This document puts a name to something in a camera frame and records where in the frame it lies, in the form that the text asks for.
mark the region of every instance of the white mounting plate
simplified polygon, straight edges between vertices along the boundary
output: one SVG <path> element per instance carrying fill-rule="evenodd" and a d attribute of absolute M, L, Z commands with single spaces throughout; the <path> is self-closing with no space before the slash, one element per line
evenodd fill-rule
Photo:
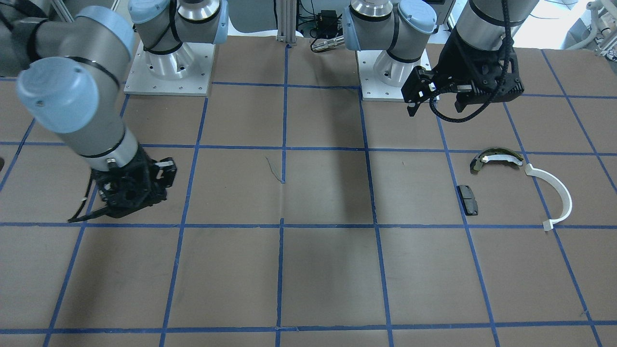
<path fill-rule="evenodd" d="M 362 85 L 362 99 L 366 101 L 398 101 L 404 102 L 399 87 L 383 83 L 375 76 L 373 65 L 381 51 L 357 51 L 358 73 Z M 426 50 L 422 53 L 420 64 L 427 70 L 431 69 Z"/>
<path fill-rule="evenodd" d="M 207 96 L 214 62 L 214 44 L 188 43 L 195 54 L 199 69 L 193 75 L 179 80 L 161 80 L 150 73 L 144 62 L 143 43 L 139 43 L 133 65 L 128 73 L 125 94 Z"/>

